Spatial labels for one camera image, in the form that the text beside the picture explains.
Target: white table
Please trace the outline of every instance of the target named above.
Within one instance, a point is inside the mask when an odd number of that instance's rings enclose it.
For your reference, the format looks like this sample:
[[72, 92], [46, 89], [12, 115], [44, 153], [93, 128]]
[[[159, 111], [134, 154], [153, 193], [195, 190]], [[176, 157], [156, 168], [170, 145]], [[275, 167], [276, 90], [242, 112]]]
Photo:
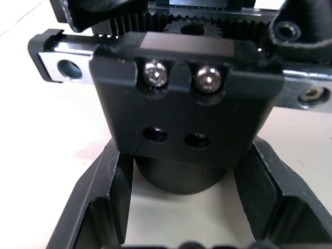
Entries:
[[[44, 82], [32, 63], [27, 43], [48, 28], [70, 32], [43, 2], [0, 37], [2, 248], [45, 248], [75, 183], [110, 139], [94, 86]], [[332, 115], [275, 108], [259, 135], [332, 213]], [[204, 192], [173, 196], [136, 171], [126, 244], [176, 247], [188, 240], [253, 240], [232, 173]]]

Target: silver screw head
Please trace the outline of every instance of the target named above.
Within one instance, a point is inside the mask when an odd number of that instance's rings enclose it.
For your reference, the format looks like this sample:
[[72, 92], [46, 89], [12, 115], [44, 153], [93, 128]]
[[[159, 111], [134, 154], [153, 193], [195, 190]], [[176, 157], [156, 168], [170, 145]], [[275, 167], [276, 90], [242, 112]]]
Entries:
[[143, 77], [145, 82], [152, 87], [162, 87], [168, 80], [165, 65], [157, 60], [151, 60], [145, 63]]
[[323, 87], [312, 87], [308, 91], [300, 95], [300, 99], [303, 101], [314, 101], [318, 100], [324, 93]]
[[196, 73], [196, 87], [204, 93], [212, 93], [222, 85], [222, 75], [212, 66], [203, 66]]

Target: bolt hole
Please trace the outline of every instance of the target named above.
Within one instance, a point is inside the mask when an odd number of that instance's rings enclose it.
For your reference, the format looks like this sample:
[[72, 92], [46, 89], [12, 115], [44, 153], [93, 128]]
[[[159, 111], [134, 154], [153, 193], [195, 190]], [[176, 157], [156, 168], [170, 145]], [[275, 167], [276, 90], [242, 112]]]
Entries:
[[203, 24], [191, 23], [189, 25], [183, 26], [180, 29], [181, 33], [184, 35], [204, 35], [205, 29]]
[[304, 109], [316, 107], [326, 103], [330, 98], [330, 91], [323, 87], [312, 87], [302, 93], [298, 102]]
[[185, 137], [185, 143], [195, 149], [205, 149], [210, 144], [210, 139], [201, 133], [189, 134]]
[[143, 135], [146, 139], [155, 143], [165, 142], [168, 137], [164, 130], [157, 127], [144, 129]]
[[292, 22], [277, 23], [274, 27], [274, 33], [277, 38], [285, 42], [295, 42], [301, 36], [299, 26]]
[[68, 60], [59, 61], [58, 70], [69, 80], [78, 80], [82, 78], [82, 71], [74, 62]]

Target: black cylinder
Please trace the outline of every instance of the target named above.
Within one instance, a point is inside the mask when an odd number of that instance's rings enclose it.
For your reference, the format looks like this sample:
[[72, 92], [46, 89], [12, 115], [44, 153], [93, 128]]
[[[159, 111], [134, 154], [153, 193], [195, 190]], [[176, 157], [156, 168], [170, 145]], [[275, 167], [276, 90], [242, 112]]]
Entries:
[[171, 193], [192, 194], [216, 184], [224, 169], [171, 160], [135, 157], [141, 174], [154, 186]]

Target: countersunk hole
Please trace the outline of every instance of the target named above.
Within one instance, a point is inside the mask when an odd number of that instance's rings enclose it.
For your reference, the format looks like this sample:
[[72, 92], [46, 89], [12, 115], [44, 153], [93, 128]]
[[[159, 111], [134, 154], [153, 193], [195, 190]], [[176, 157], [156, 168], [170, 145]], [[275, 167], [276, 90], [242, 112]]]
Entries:
[[330, 91], [328, 89], [316, 86], [302, 93], [298, 98], [298, 102], [304, 109], [309, 109], [326, 103], [329, 98]]
[[154, 128], [146, 128], [143, 131], [143, 135], [146, 139], [155, 142], [155, 143], [162, 143], [165, 142], [167, 140], [167, 133], [157, 127]]
[[210, 144], [210, 139], [201, 133], [188, 134], [185, 143], [195, 149], [205, 149]]
[[301, 29], [292, 22], [279, 22], [274, 27], [277, 38], [285, 42], [295, 42], [301, 36]]
[[59, 61], [58, 69], [67, 79], [77, 80], [82, 78], [82, 71], [74, 62], [68, 60]]
[[181, 33], [184, 35], [204, 35], [205, 29], [203, 24], [191, 23], [189, 25], [183, 26], [180, 29]]

